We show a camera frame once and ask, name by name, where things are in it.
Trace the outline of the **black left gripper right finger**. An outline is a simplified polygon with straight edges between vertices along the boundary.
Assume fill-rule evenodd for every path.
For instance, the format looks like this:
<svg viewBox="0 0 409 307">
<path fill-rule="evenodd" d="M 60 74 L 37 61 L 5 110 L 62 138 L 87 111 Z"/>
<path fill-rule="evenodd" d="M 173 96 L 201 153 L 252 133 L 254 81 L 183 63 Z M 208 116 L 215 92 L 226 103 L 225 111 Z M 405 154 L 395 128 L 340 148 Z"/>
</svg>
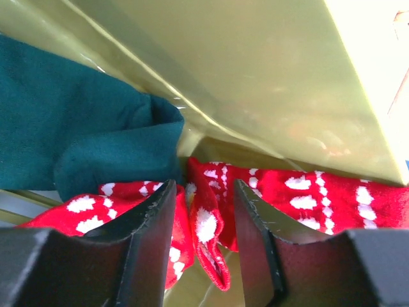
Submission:
<svg viewBox="0 0 409 307">
<path fill-rule="evenodd" d="M 408 232 L 327 235 L 234 183 L 235 228 L 247 306 L 407 306 Z"/>
</svg>

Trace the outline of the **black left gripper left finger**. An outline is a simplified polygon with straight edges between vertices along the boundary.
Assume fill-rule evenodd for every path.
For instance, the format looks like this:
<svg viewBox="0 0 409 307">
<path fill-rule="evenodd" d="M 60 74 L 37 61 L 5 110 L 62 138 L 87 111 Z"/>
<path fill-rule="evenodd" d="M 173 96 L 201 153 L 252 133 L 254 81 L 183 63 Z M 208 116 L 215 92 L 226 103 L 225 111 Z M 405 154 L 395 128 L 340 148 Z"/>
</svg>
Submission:
<svg viewBox="0 0 409 307">
<path fill-rule="evenodd" d="M 169 180 L 82 237 L 1 229 L 2 306 L 162 306 L 176 204 Z"/>
</svg>

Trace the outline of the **red christmas sock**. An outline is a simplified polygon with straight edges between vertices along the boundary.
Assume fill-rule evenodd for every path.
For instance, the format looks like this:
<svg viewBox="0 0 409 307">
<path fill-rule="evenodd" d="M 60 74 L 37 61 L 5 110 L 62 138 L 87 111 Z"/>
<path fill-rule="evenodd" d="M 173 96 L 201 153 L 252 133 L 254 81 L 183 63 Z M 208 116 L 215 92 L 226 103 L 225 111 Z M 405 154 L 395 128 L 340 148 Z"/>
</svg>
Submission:
<svg viewBox="0 0 409 307">
<path fill-rule="evenodd" d="M 298 222 L 328 235 L 350 228 L 408 228 L 408 187 L 346 178 L 322 171 L 246 169 L 189 158 L 188 181 L 177 185 L 166 289 L 199 263 L 223 291 L 231 276 L 219 245 L 238 252 L 233 186 L 243 180 L 264 201 Z M 68 236 L 117 219 L 147 200 L 161 182 L 108 183 L 97 194 L 78 195 L 19 225 L 53 228 Z"/>
</svg>

